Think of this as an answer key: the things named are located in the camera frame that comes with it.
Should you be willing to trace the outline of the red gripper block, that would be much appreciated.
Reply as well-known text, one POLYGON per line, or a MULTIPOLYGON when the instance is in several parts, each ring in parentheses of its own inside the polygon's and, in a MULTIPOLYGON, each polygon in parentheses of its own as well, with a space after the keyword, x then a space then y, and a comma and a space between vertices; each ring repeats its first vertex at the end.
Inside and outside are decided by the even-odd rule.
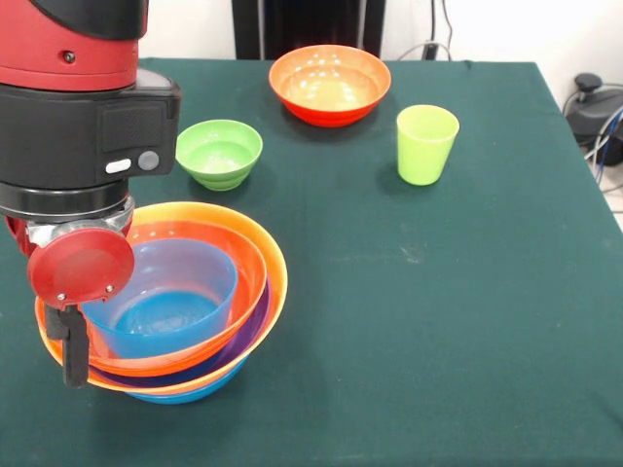
POLYGON ((35 295, 46 303, 47 337, 62 340, 64 382, 83 387, 89 376, 90 342, 76 305, 106 301, 129 282, 134 268, 129 226, 83 227, 39 246, 28 237, 24 220, 6 217, 5 222, 27 258, 26 274, 35 295))

